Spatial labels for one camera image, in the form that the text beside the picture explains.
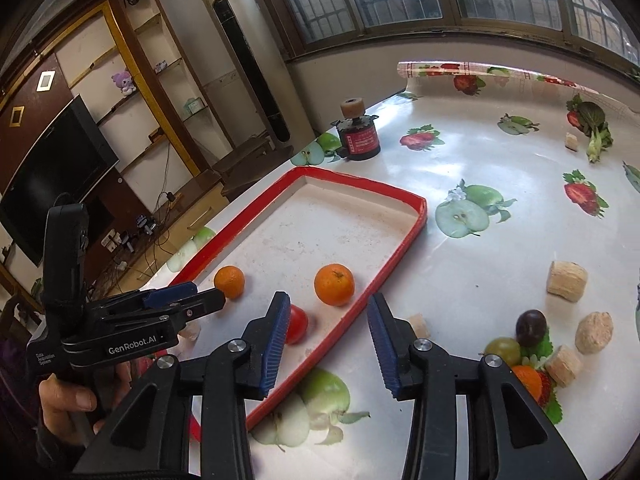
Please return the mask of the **person's left hand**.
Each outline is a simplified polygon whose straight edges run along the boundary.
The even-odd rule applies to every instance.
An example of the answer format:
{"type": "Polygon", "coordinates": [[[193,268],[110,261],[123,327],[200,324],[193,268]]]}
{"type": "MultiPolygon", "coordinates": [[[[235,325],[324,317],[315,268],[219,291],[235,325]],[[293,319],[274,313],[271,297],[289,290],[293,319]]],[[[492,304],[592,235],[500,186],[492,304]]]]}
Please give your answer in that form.
{"type": "MultiPolygon", "coordinates": [[[[111,408],[124,400],[130,391],[131,366],[129,362],[115,366],[118,377],[111,384],[111,408]]],[[[40,382],[39,396],[43,426],[62,442],[70,445],[86,445],[88,432],[75,422],[75,414],[90,413],[98,407],[98,398],[91,389],[62,382],[55,374],[40,382]]]]}

